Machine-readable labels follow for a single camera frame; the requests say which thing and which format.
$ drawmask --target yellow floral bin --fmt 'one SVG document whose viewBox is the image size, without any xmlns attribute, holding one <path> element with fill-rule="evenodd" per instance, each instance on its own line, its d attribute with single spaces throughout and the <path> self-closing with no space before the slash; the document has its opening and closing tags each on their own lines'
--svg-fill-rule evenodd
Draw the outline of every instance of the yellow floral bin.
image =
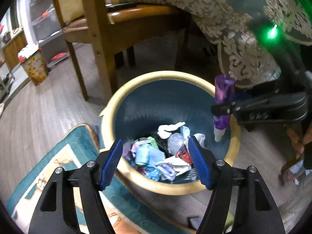
<svg viewBox="0 0 312 234">
<path fill-rule="evenodd" d="M 48 67 L 43 60 L 40 50 L 36 51 L 21 65 L 36 86 L 41 84 L 49 74 Z"/>
</svg>

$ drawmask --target wooden chair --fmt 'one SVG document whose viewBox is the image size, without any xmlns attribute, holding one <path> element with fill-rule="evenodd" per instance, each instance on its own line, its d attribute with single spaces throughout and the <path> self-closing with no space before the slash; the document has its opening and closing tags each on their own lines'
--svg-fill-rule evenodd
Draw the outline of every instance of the wooden chair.
<svg viewBox="0 0 312 234">
<path fill-rule="evenodd" d="M 85 16 L 66 25 L 58 0 L 53 2 L 85 100 L 88 100 L 88 94 L 72 43 L 92 44 L 106 101 L 118 88 L 115 58 L 120 58 L 121 52 L 127 50 L 129 63 L 133 65 L 133 46 L 140 41 L 177 30 L 175 69 L 181 70 L 182 53 L 188 36 L 185 29 L 188 28 L 190 14 L 163 5 L 137 5 L 135 8 L 108 13 L 105 0 L 82 0 Z"/>
</svg>

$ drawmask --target wooden cabinet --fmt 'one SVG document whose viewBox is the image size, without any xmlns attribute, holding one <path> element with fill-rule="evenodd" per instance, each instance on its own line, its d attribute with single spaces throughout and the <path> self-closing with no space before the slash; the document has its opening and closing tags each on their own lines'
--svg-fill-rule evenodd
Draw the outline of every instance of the wooden cabinet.
<svg viewBox="0 0 312 234">
<path fill-rule="evenodd" d="M 18 53 L 25 46 L 27 46 L 25 33 L 24 30 L 20 30 L 2 48 L 5 62 L 10 70 L 13 69 L 17 64 L 19 64 Z"/>
</svg>

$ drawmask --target chair seat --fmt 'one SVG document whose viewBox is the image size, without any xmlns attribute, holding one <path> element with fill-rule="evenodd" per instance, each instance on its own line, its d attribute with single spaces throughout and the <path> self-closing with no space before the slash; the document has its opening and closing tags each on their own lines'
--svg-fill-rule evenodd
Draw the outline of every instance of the chair seat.
<svg viewBox="0 0 312 234">
<path fill-rule="evenodd" d="M 135 8 L 115 11 L 107 13 L 110 21 L 114 23 L 129 21 L 133 19 L 159 16 L 159 15 L 172 15 L 185 13 L 183 10 L 174 6 L 164 5 L 137 5 Z M 77 30 L 88 29 L 87 19 L 85 17 L 76 19 L 70 22 L 67 27 L 63 29 L 64 33 L 73 32 Z"/>
</svg>

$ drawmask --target yellow rim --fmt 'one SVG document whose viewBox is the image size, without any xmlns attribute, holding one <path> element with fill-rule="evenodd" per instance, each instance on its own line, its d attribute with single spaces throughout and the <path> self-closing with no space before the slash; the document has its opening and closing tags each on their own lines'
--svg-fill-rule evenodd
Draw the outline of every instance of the yellow rim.
<svg viewBox="0 0 312 234">
<path fill-rule="evenodd" d="M 215 88 L 214 86 L 197 77 L 187 73 L 182 73 L 178 71 L 157 71 L 148 73 L 139 77 L 132 79 L 131 81 L 124 84 L 110 99 L 106 108 L 101 112 L 100 116 L 103 116 L 101 130 L 103 142 L 105 144 L 106 149 L 110 149 L 115 141 L 114 131 L 113 131 L 113 120 L 116 115 L 116 112 L 119 108 L 119 105 L 124 100 L 124 98 L 133 90 L 140 87 L 143 84 L 153 82 L 156 80 L 163 79 L 173 79 L 173 80 L 181 80 L 191 84 L 194 84 L 212 96 L 214 96 Z M 225 156 L 225 161 L 230 165 L 233 165 L 236 157 L 238 155 L 239 147 L 240 147 L 240 137 L 241 137 L 241 129 L 238 126 L 235 117 L 231 116 L 230 120 L 230 128 L 231 128 L 231 140 L 229 150 Z M 165 184 L 157 181 L 153 181 L 148 179 L 138 173 L 134 168 L 132 168 L 126 160 L 121 158 L 119 164 L 117 166 L 118 171 L 123 174 L 127 179 L 137 184 L 138 186 L 147 189 L 149 191 L 165 194 L 165 195 L 185 195 L 199 192 L 205 189 L 200 181 L 195 181 L 187 184 Z"/>
</svg>

